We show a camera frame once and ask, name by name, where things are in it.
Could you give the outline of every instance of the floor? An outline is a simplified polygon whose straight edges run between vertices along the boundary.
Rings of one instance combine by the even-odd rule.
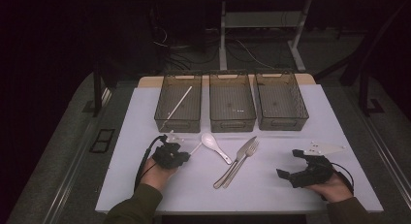
[[[363,37],[350,35],[338,40],[336,34],[333,29],[303,32],[299,50],[306,73],[315,75],[347,56]],[[229,31],[229,68],[289,68],[298,73],[286,45],[286,41],[293,35],[293,31],[275,29]],[[208,30],[205,42],[206,48],[197,50],[184,45],[183,41],[174,41],[171,53],[163,55],[165,69],[218,69],[218,32],[215,29]],[[392,170],[382,160],[381,150],[378,148],[386,146],[404,177],[411,178],[407,160],[411,150],[408,147],[411,142],[411,123],[377,80],[371,80],[369,96],[378,100],[385,112],[365,117],[357,105],[358,84],[341,86],[338,79],[342,72],[343,68],[317,80],[317,83],[322,84],[335,115],[384,208],[383,212],[373,215],[387,224],[409,223],[410,206],[398,188],[400,182],[395,180]],[[27,220],[31,223],[102,223],[105,215],[96,212],[94,208],[136,84],[136,80],[121,80],[116,89],[111,89],[106,94],[107,99],[100,114],[93,117],[87,109],[87,105],[93,100],[92,75],[85,78],[23,191],[9,223],[26,223]],[[90,153],[88,149],[100,129],[115,130],[110,148],[104,154]],[[329,223],[324,213],[307,215],[305,222]],[[253,223],[268,221],[254,220]]]

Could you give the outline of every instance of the white fork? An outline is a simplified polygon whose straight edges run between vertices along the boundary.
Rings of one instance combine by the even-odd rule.
[[[245,159],[247,159],[248,157],[253,156],[253,154],[256,152],[257,150],[257,145],[258,145],[258,141],[255,141],[248,149],[247,151],[245,151],[245,157],[239,162],[238,165],[236,165],[236,167],[234,168],[233,172],[229,175],[229,177],[226,179],[226,181],[224,181],[223,184],[223,188],[227,188],[231,181],[233,180],[233,178],[236,176],[239,168],[242,166],[242,164],[245,162]]]

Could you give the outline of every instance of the hand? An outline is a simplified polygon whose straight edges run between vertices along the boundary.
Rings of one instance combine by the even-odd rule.
[[[348,187],[336,174],[325,183],[306,186],[310,190],[323,195],[330,203],[342,202],[353,197]]]
[[[161,192],[166,187],[169,178],[177,171],[177,168],[164,169],[150,157],[147,159],[142,171],[146,173],[142,176],[141,183],[150,185]]]

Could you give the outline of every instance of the white spoon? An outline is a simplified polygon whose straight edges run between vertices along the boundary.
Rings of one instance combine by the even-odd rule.
[[[229,156],[227,156],[226,153],[221,150],[220,147],[218,147],[217,141],[214,139],[214,136],[212,136],[210,133],[203,133],[202,134],[202,143],[206,147],[214,150],[217,152],[221,157],[223,157],[224,160],[226,160],[227,164],[231,164],[233,161],[230,159]]]

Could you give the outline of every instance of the green sleeve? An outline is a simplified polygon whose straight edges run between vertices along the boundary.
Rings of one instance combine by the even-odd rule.
[[[327,204],[331,224],[379,223],[365,210],[355,197],[338,203]]]
[[[133,197],[113,207],[105,220],[105,224],[150,224],[154,212],[163,196],[161,193],[146,184],[140,184]]]

